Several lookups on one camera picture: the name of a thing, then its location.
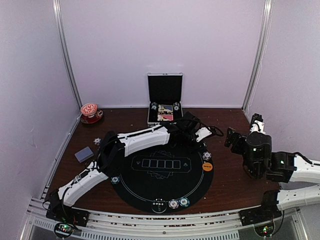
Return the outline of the blue white chips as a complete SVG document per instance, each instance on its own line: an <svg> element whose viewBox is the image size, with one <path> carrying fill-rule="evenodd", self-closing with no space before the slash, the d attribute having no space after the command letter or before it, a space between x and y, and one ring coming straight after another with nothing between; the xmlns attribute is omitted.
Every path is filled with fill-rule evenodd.
<svg viewBox="0 0 320 240"><path fill-rule="evenodd" d="M177 209L179 207L179 202L176 199L171 199L168 201L168 206L171 209Z"/></svg>
<svg viewBox="0 0 320 240"><path fill-rule="evenodd" d="M211 158L212 158L212 154L211 154L209 151L205 151L205 152L202 154L202 159L203 159L204 161L209 161Z"/></svg>

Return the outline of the orange big blind button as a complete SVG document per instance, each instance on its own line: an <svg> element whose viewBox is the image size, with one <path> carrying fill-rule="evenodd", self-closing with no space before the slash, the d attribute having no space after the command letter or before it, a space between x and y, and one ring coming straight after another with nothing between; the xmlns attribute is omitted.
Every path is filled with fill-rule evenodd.
<svg viewBox="0 0 320 240"><path fill-rule="evenodd" d="M202 169L205 171L205 172L210 172L213 170L213 164L210 163L210 162L204 162L202 164Z"/></svg>

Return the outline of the green chips front seat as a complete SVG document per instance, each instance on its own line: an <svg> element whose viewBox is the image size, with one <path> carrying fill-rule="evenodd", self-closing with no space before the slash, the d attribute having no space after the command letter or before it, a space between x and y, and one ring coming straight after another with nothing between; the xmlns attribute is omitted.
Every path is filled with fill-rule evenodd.
<svg viewBox="0 0 320 240"><path fill-rule="evenodd" d="M190 201L187 197L181 197L178 200L178 203L181 207L187 208L190 205Z"/></svg>

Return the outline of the green chips seat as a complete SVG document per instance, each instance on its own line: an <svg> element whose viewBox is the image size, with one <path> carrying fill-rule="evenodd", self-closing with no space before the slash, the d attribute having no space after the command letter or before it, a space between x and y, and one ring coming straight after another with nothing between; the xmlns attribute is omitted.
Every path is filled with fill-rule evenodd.
<svg viewBox="0 0 320 240"><path fill-rule="evenodd" d="M181 197L178 200L178 203L181 207L187 208L190 205L190 201L187 197Z"/></svg>
<svg viewBox="0 0 320 240"><path fill-rule="evenodd" d="M110 182L112 185L117 185L120 182L120 178L118 176L111 177Z"/></svg>

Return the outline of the blue white chips front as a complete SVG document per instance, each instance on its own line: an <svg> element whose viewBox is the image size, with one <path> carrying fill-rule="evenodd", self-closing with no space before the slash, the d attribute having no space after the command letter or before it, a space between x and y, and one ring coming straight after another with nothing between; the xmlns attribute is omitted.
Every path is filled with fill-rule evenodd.
<svg viewBox="0 0 320 240"><path fill-rule="evenodd" d="M179 207L179 202L176 199L171 199L168 201L168 206L171 209L177 209Z"/></svg>

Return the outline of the clear round dealer button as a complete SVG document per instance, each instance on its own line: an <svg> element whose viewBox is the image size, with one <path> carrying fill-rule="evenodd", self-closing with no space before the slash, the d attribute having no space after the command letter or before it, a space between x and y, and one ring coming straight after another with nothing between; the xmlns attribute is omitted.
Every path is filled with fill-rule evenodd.
<svg viewBox="0 0 320 240"><path fill-rule="evenodd" d="M156 198L151 204L151 210L156 214L162 214L167 210L167 203L162 198Z"/></svg>

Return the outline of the blue white 10 chip stack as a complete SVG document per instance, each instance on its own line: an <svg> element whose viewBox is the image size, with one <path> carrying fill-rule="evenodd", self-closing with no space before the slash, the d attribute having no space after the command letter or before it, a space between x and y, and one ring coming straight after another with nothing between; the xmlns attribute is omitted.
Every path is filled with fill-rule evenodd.
<svg viewBox="0 0 320 240"><path fill-rule="evenodd" d="M101 142L102 142L102 139L99 138L99 137L97 137L97 138L95 138L95 139L93 140L93 143L94 143L96 146L99 146L99 145L101 144Z"/></svg>

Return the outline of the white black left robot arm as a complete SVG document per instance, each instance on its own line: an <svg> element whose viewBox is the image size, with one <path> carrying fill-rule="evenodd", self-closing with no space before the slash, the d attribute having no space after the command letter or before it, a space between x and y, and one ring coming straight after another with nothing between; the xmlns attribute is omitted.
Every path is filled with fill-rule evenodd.
<svg viewBox="0 0 320 240"><path fill-rule="evenodd" d="M163 121L155 126L135 132L118 133L109 131L99 145L96 160L66 185L49 194L52 213L61 222L72 218L72 207L76 201L99 183L118 176L124 162L131 154L168 143L183 143L197 146L214 133L192 113L182 118Z"/></svg>

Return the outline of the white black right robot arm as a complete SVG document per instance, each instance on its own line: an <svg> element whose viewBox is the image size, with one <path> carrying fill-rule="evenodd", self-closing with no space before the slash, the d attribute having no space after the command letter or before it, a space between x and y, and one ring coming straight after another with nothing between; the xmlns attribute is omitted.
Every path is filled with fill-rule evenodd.
<svg viewBox="0 0 320 240"><path fill-rule="evenodd" d="M310 160L300 152L272 151L272 138L261 127L252 128L249 135L227 129L225 147L242 156L242 166L254 179L266 178L277 183L311 183L312 186L293 190L269 190L263 194L256 210L259 220L268 220L276 210L315 205L320 202L320 162Z"/></svg>

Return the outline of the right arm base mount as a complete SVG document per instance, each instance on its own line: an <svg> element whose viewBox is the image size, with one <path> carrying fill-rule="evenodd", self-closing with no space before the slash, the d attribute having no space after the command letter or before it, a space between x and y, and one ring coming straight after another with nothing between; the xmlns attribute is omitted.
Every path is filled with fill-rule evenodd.
<svg viewBox="0 0 320 240"><path fill-rule="evenodd" d="M280 190L268 190L263 194L260 206L239 211L242 226L254 225L281 217L283 214L277 207L279 192Z"/></svg>

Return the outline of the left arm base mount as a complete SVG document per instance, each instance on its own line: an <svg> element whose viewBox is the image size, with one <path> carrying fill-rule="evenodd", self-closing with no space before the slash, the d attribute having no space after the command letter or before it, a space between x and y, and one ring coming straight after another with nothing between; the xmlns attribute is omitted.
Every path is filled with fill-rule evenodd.
<svg viewBox="0 0 320 240"><path fill-rule="evenodd" d="M48 201L49 207L45 215L48 219L67 223L76 227L87 226L90 213L86 210L64 205L62 198L59 197L58 189L55 189L49 194Z"/></svg>

